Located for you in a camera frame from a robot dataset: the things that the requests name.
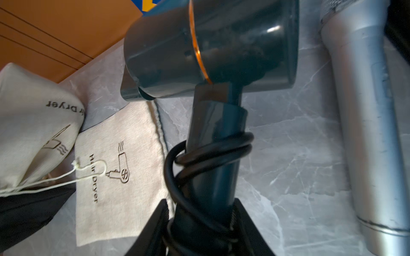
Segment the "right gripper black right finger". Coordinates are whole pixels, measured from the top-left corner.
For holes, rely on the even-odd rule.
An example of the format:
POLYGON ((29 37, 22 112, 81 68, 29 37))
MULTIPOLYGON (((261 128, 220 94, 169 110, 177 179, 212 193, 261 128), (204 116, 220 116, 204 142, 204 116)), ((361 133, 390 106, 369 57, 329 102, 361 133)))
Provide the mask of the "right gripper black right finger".
POLYGON ((233 204, 234 256, 275 256, 238 198, 233 204))

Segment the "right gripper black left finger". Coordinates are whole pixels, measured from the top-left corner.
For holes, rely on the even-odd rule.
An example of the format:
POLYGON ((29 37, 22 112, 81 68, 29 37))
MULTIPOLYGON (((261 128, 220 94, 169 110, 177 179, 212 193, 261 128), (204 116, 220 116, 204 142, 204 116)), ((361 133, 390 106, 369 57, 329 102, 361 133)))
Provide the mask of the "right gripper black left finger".
POLYGON ((168 204, 162 199, 125 256, 165 256, 166 245, 163 236, 168 221, 168 204))

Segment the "beige printed drawstring pouch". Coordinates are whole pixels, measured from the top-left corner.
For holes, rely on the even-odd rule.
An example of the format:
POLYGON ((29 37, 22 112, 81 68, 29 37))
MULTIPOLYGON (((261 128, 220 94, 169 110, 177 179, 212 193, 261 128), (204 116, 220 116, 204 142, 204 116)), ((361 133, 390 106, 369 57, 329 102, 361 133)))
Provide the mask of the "beige printed drawstring pouch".
POLYGON ((76 176, 85 177, 76 184, 77 246, 138 236, 163 199, 174 213, 155 103, 129 103, 80 133, 74 152, 82 167, 76 176))

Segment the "black drawstring pouch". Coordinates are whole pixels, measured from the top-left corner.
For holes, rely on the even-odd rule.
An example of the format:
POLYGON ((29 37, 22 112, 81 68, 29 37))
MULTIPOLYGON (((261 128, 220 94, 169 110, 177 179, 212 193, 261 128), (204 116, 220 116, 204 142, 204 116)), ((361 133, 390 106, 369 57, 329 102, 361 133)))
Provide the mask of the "black drawstring pouch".
POLYGON ((36 194, 1 198, 1 252, 13 247, 46 226, 74 194, 60 187, 36 194))

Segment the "black hair dryer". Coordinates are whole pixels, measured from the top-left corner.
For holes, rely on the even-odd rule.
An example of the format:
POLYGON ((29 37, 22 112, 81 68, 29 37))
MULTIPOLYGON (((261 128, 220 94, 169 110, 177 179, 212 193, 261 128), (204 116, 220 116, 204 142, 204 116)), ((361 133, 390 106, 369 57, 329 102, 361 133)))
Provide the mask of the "black hair dryer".
POLYGON ((124 38, 126 101, 192 96, 187 139, 163 175, 175 203, 166 256, 233 256, 233 204, 246 131, 245 92, 295 83, 298 1, 160 1, 124 38))

